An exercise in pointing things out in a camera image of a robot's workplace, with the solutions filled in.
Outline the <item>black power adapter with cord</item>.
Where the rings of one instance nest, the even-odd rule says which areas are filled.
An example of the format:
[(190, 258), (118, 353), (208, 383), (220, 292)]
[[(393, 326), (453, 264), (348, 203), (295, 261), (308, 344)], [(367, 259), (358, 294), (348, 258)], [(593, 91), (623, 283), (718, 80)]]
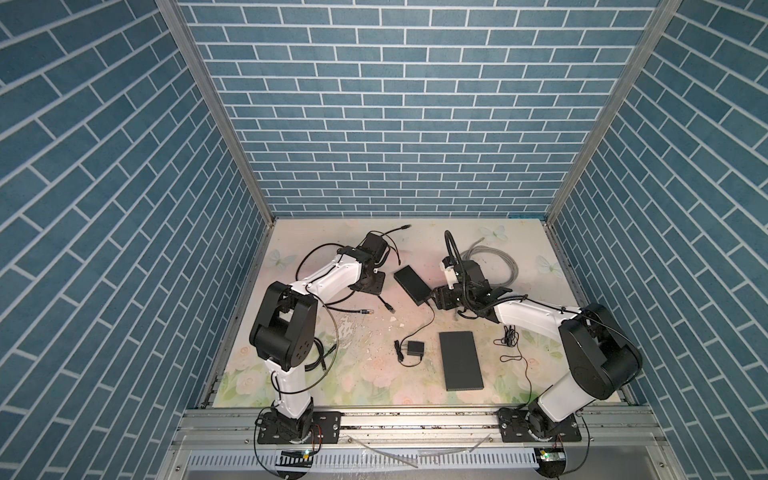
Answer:
[[(416, 367), (423, 361), (425, 354), (425, 344), (423, 341), (415, 339), (415, 336), (420, 334), (426, 328), (430, 327), (436, 319), (435, 307), (430, 302), (427, 302), (426, 305), (429, 307), (431, 313), (430, 319), (426, 323), (420, 325), (415, 331), (393, 342), (396, 359), (398, 363), (405, 368)], [(415, 357), (416, 362), (407, 363), (407, 357)]]

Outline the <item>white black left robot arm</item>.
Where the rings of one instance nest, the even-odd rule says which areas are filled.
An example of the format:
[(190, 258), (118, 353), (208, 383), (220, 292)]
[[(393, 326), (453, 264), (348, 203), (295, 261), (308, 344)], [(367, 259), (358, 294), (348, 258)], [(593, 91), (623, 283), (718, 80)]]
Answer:
[(387, 233), (369, 232), (360, 244), (339, 247), (307, 277), (266, 289), (249, 342), (273, 375), (279, 416), (298, 421), (312, 414), (303, 363), (314, 345), (318, 308), (346, 289), (380, 295), (386, 278), (381, 267), (394, 249)]

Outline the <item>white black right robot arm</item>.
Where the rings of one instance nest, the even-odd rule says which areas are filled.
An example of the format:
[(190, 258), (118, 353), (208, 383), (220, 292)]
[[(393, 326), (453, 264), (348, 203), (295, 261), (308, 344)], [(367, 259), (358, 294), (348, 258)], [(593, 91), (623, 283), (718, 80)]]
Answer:
[(441, 261), (446, 284), (434, 290), (442, 310), (459, 308), (516, 330), (543, 335), (562, 345), (569, 372), (529, 404), (529, 421), (556, 425), (596, 400), (606, 400), (640, 372), (639, 349), (612, 313), (598, 303), (557, 307), (490, 286), (472, 260)]

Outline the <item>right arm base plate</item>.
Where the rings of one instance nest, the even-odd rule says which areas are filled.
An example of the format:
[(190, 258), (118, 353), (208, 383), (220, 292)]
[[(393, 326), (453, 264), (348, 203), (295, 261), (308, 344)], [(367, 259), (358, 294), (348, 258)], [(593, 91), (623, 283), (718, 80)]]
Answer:
[(502, 407), (496, 412), (496, 416), (501, 439), (505, 443), (582, 440), (577, 419), (573, 414), (555, 422), (538, 410)]

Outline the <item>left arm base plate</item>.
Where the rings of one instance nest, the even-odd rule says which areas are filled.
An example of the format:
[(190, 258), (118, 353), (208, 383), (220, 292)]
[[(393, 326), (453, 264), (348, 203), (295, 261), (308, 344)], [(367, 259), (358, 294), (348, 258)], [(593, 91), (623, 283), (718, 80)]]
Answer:
[(304, 444), (315, 434), (320, 436), (316, 443), (337, 444), (341, 419), (340, 411), (313, 411), (293, 419), (270, 408), (261, 415), (256, 442), (261, 445)]

